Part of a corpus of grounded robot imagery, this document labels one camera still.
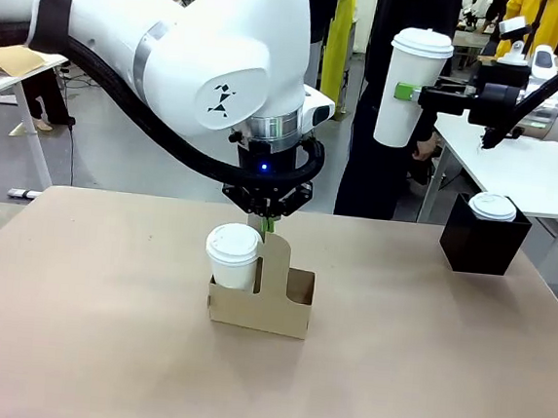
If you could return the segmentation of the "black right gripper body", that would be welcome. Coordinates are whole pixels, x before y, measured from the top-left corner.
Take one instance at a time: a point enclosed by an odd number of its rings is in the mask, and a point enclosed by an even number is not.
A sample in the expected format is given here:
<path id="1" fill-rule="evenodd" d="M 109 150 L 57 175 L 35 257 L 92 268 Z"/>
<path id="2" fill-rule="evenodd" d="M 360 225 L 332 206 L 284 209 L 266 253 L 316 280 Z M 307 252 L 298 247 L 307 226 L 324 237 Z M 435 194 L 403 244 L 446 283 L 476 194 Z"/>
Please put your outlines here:
<path id="1" fill-rule="evenodd" d="M 467 120 L 475 126 L 495 128 L 517 104 L 519 87 L 486 83 L 473 101 Z"/>

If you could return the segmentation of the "person's left hand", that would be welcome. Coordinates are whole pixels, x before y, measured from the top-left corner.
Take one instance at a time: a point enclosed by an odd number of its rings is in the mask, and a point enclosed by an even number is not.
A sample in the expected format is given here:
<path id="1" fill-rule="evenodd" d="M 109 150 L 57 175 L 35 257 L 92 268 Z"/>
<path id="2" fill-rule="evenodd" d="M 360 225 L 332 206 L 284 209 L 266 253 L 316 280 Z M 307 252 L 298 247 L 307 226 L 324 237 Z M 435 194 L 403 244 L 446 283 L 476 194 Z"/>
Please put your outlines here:
<path id="1" fill-rule="evenodd" d="M 418 141 L 412 154 L 413 159 L 415 161 L 426 161 L 430 159 L 439 143 L 440 137 L 437 132 L 434 132 L 427 140 Z"/>

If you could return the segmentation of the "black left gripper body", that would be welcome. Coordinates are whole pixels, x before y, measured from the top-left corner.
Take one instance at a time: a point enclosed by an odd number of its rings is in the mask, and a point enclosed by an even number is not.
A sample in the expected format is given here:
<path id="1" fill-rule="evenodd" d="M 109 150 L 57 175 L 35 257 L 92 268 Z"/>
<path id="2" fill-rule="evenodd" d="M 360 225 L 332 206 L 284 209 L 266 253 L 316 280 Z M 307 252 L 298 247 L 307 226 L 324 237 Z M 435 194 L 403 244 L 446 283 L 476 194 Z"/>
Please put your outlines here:
<path id="1" fill-rule="evenodd" d="M 290 173 L 296 169 L 295 148 L 289 148 L 285 151 L 271 152 L 271 147 L 260 142 L 250 147 L 238 145 L 238 167 L 247 172 L 251 172 L 256 177 L 273 178 L 274 182 L 258 181 L 256 187 L 263 188 L 269 192 L 287 193 L 294 186 L 289 184 L 281 185 L 279 183 L 279 175 Z"/>

